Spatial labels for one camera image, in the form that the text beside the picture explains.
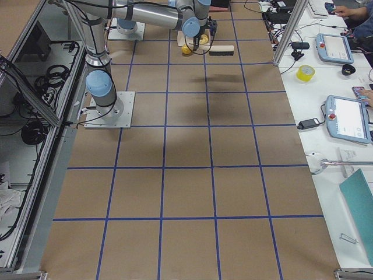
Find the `white cloth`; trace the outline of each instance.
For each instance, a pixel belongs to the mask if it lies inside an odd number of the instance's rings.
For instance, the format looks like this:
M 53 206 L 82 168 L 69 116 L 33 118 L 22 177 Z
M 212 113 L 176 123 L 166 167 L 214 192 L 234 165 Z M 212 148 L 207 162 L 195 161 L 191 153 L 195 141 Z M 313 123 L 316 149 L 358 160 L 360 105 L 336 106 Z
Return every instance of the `white cloth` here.
M 7 189 L 0 190 L 0 221 L 9 215 L 15 207 L 21 205 L 21 192 Z

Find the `keyboard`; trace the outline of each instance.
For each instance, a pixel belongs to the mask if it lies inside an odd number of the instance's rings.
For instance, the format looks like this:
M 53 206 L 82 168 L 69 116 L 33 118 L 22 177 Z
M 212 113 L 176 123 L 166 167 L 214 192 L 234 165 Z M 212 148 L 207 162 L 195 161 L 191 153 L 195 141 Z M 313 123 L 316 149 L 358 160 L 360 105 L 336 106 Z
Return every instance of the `keyboard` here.
M 328 12 L 325 9 L 325 2 L 323 0 L 309 0 L 307 9 L 313 18 L 327 18 Z

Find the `touchscreen display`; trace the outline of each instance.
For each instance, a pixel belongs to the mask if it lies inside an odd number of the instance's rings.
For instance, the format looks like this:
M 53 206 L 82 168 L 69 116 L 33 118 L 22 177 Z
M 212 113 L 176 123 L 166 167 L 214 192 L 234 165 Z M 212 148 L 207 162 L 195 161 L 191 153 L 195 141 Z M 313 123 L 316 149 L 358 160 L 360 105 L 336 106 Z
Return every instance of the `touchscreen display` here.
M 337 133 L 340 135 L 366 138 L 360 102 L 335 99 Z
M 346 46 L 344 45 L 343 38 L 335 36 L 323 36 L 326 55 L 331 58 L 337 58 L 340 60 L 348 60 L 349 55 L 347 54 Z

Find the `teal folder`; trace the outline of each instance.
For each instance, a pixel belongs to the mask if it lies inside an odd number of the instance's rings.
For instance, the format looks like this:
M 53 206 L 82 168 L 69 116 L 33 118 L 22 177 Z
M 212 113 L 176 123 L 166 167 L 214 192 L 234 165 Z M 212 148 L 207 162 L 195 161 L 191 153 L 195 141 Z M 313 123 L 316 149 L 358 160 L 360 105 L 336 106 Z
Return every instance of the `teal folder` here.
M 361 169 L 339 186 L 349 206 L 361 243 L 373 266 L 373 195 Z

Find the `metal mounting plate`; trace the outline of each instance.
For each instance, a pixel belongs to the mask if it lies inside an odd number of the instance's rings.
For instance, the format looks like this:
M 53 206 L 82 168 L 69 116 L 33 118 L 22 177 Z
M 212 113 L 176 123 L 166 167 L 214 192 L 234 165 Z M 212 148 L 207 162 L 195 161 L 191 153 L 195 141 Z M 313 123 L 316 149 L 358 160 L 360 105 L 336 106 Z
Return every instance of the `metal mounting plate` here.
M 130 34 L 130 35 L 124 35 L 122 33 L 119 33 L 118 30 L 110 29 L 108 40 L 110 41 L 142 41 L 144 40 L 144 32 L 145 32 L 145 23 L 142 22 L 136 22 L 138 29 L 136 32 Z M 117 19 L 114 18 L 111 21 L 110 27 L 116 27 L 117 26 Z
M 93 120 L 94 118 L 98 119 L 85 123 L 85 128 L 130 128 L 133 105 L 135 103 L 135 92 L 117 92 L 117 96 L 123 102 L 123 113 L 118 118 L 105 120 L 104 118 L 99 118 L 100 115 L 96 110 L 90 110 L 87 114 L 87 120 Z M 96 106 L 96 102 L 94 102 L 93 98 L 91 99 L 89 106 Z

